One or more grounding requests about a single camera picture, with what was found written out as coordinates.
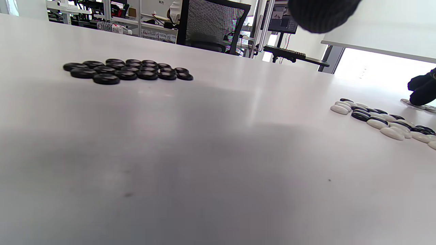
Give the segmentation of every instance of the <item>monitor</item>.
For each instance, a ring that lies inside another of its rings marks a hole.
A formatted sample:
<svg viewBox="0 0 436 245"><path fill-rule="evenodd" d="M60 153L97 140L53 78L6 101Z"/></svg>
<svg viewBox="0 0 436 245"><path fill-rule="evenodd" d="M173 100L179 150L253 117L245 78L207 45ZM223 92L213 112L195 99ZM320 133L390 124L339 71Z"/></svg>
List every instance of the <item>monitor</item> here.
<svg viewBox="0 0 436 245"><path fill-rule="evenodd" d="M263 30L263 27L265 25L265 16L268 10L269 3L270 0L266 2L262 25L260 27L261 30ZM269 21L268 30L295 34L297 31L297 26L297 23L293 20L291 14L288 11L287 1L276 0L274 3L274 8L272 9L272 15Z"/></svg>

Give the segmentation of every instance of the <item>table surface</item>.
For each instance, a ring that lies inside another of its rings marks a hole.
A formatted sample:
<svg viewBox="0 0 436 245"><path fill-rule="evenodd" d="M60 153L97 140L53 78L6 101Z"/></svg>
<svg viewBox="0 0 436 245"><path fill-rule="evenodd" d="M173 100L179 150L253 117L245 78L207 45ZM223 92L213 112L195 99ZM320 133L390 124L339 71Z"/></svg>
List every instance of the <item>table surface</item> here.
<svg viewBox="0 0 436 245"><path fill-rule="evenodd" d="M410 245L436 240L436 151L329 107L436 126L389 91L0 14L0 237L8 245ZM193 81L72 78L152 59Z"/></svg>

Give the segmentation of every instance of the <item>black glove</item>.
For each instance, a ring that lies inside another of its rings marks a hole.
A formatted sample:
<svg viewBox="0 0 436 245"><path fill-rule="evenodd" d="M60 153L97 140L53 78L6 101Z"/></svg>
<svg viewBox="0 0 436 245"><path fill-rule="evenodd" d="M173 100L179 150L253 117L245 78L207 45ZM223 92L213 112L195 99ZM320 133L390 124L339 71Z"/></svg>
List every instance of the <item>black glove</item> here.
<svg viewBox="0 0 436 245"><path fill-rule="evenodd" d="M361 0L289 0L294 20L312 33L326 33L344 24Z"/></svg>

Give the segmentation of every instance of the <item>water bottle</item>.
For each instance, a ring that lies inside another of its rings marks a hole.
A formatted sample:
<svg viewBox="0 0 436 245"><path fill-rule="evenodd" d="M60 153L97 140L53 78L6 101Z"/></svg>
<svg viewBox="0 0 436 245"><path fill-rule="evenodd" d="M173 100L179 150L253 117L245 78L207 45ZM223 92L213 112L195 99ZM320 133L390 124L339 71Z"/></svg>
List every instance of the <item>water bottle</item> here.
<svg viewBox="0 0 436 245"><path fill-rule="evenodd" d="M97 22L97 29L102 31L109 31L113 33L132 35L132 30L127 29L125 26L112 24L110 22L104 22L104 21Z"/></svg>

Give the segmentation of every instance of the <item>mesh chair back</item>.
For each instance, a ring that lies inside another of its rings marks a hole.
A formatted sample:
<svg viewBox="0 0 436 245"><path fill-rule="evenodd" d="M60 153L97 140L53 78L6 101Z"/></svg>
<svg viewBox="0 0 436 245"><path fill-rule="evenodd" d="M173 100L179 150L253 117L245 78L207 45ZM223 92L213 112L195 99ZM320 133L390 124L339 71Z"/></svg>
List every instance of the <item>mesh chair back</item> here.
<svg viewBox="0 0 436 245"><path fill-rule="evenodd" d="M236 54L250 5L228 0L183 0L177 44Z"/></svg>

